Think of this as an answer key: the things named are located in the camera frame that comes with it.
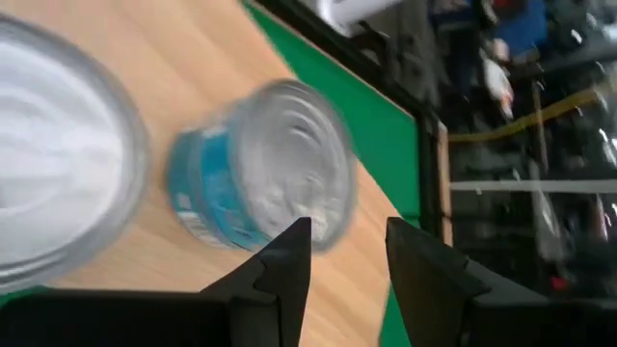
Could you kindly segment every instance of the black edge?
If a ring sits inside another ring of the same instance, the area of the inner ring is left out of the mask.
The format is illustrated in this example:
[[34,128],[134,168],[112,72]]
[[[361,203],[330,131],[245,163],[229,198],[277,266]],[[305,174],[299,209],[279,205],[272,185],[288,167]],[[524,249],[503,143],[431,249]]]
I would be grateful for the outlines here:
[[335,32],[297,0],[254,0],[253,2],[292,27],[305,39],[318,46],[416,119],[420,216],[415,217],[419,217],[420,225],[424,230],[442,237],[443,214],[437,157],[439,120],[435,110],[428,104],[411,97],[397,83],[392,83],[377,64],[360,53],[351,41]]

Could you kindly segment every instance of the green mat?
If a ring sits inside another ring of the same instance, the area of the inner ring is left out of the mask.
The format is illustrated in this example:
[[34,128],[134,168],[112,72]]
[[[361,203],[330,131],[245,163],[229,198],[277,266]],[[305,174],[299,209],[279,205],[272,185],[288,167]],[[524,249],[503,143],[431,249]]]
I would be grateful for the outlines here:
[[[347,124],[356,154],[401,215],[419,215],[416,122],[302,39],[247,6],[298,78],[325,95]],[[381,345],[411,346],[390,289]]]

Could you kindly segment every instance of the metal lid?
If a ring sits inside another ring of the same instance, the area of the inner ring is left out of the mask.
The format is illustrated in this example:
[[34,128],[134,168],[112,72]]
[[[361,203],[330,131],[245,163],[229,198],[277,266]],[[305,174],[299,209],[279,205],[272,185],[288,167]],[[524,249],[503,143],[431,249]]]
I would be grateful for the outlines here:
[[145,185],[146,135],[120,85],[69,43],[0,16],[0,294],[110,244]]
[[347,228],[356,196],[354,156],[335,110],[308,86],[280,81],[239,113],[237,174],[257,225],[275,237],[309,216],[313,249],[328,250]]

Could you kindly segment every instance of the tin can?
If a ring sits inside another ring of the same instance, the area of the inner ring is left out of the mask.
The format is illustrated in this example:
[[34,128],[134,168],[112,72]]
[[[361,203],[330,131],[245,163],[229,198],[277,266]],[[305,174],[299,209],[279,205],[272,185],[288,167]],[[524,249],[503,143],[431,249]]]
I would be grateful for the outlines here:
[[0,294],[80,266],[142,197],[146,131],[120,83],[72,44],[0,15]]
[[312,218],[312,245],[332,247],[356,195],[349,137],[319,93],[277,81],[238,100],[214,121],[181,133],[167,185],[181,222],[225,248],[255,251],[297,218]]

